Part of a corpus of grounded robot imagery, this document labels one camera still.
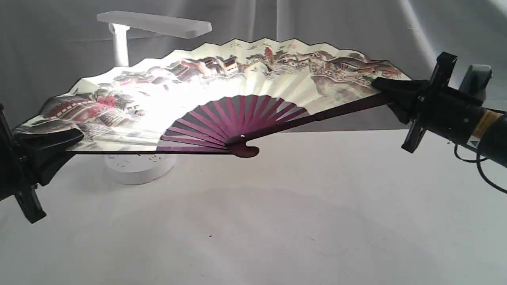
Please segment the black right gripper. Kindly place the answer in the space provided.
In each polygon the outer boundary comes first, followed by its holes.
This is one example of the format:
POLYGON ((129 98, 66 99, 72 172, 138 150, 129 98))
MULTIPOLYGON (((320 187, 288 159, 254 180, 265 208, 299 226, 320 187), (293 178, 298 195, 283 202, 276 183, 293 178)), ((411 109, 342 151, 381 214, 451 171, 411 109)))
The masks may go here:
POLYGON ((371 86, 393 102, 392 112, 404 125, 412 123, 402 148, 415 152, 426 132, 466 145, 485 115, 483 105, 449 86, 457 57, 443 52, 430 80, 375 78, 371 86))

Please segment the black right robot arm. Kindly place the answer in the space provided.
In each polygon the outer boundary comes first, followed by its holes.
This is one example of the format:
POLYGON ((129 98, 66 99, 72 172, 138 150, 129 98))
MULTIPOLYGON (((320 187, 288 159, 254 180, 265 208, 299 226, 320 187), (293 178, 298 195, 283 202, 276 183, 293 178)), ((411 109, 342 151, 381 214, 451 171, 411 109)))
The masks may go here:
POLYGON ((506 166, 506 113, 483 106, 492 78, 488 65, 471 65, 460 89, 449 86, 457 56, 442 52, 429 80, 378 77, 372 87, 393 100, 399 121, 410 124, 402 148, 410 153, 429 131, 506 166))

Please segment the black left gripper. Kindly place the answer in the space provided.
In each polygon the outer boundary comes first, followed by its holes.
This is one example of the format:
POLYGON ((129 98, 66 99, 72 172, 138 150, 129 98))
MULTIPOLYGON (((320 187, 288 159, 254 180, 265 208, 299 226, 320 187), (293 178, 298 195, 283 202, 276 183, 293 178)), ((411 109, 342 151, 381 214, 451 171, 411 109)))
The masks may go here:
POLYGON ((37 182, 47 186, 58 171, 71 160, 74 153, 64 153, 84 138, 82 131, 70 128, 64 131, 28 134, 11 133, 4 115, 4 106, 0 105, 0 200, 15 197, 25 218, 34 224, 46 217, 38 195, 37 183, 34 183, 25 168, 23 157, 16 151, 20 146, 27 156, 51 157, 36 168, 37 182))

